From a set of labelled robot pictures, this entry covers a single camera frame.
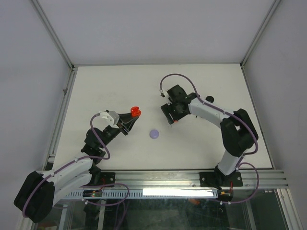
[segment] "white tabletop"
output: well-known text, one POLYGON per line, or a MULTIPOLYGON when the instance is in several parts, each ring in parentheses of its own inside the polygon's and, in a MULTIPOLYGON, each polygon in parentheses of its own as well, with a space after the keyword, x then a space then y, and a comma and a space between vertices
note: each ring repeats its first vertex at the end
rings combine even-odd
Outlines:
MULTIPOLYGON (((247 110, 258 134, 259 151, 244 161, 257 168, 271 168, 263 136, 239 64, 218 65, 149 65, 79 67, 73 86, 54 165, 69 160, 84 146, 90 118, 99 111, 128 113, 139 106, 141 117, 128 136, 119 134, 108 144, 111 158, 98 166, 105 170, 211 169, 221 160, 224 147, 219 128, 210 122, 188 115, 169 125, 160 107, 159 82, 170 73, 188 76, 202 98, 211 95, 222 108, 247 110), (160 136, 151 139, 157 129, 160 136)), ((167 90, 179 84, 187 94, 189 82, 172 76, 163 83, 167 90)), ((103 130, 101 118, 94 126, 103 130)))

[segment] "blue circle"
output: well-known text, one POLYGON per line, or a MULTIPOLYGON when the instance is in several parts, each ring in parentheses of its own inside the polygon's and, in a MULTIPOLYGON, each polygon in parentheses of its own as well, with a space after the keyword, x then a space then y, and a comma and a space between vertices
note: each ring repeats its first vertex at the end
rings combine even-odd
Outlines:
POLYGON ((149 136, 152 139, 157 139, 159 137, 159 131, 156 130, 156 129, 153 129, 153 130, 150 131, 149 136))

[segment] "white wall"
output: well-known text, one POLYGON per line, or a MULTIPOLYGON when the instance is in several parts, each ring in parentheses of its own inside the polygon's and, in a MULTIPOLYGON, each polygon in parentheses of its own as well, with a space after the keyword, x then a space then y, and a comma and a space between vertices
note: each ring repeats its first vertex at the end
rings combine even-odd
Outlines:
POLYGON ((13 205, 26 176, 40 169, 68 67, 30 1, 0 7, 0 228, 14 229, 13 205))
POLYGON ((246 65, 273 160, 307 228, 307 1, 283 1, 246 65))
POLYGON ((39 0, 74 64, 239 63, 273 0, 39 0))

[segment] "robotic arm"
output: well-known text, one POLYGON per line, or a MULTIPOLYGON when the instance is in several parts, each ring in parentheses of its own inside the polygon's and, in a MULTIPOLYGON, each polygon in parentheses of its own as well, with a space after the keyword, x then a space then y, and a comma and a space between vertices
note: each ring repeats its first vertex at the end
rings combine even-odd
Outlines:
POLYGON ((45 218, 52 207, 71 191, 86 184, 97 185, 100 169, 96 165, 105 155, 105 151, 101 149, 103 146, 96 135, 105 145, 119 133, 128 135, 141 111, 138 107, 133 107, 127 114, 108 110, 99 114, 107 120, 108 126, 103 131, 98 128, 94 128, 94 132, 92 129, 88 130, 85 146, 79 154, 58 168, 43 173, 34 171, 27 176, 14 204, 34 223, 45 218))
POLYGON ((258 140, 258 134, 247 114, 243 109, 237 111, 216 110, 213 105, 214 98, 208 96, 206 104, 203 104, 197 97, 196 93, 186 94, 186 92, 176 85, 167 91, 169 103, 161 106, 168 123, 172 124, 192 114, 208 120, 221 129, 225 152, 222 160, 215 167, 215 177, 209 180, 211 186, 220 188, 223 181, 236 170, 243 153, 251 148, 254 140, 245 126, 230 115, 241 119, 252 131, 258 140))

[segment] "white light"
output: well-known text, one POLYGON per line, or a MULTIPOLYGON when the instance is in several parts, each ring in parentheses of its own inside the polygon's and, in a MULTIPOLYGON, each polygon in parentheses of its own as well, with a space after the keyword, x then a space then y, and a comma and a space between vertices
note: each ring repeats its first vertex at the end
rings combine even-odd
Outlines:
POLYGON ((172 188, 144 188, 143 196, 184 196, 214 198, 212 190, 186 190, 172 188))

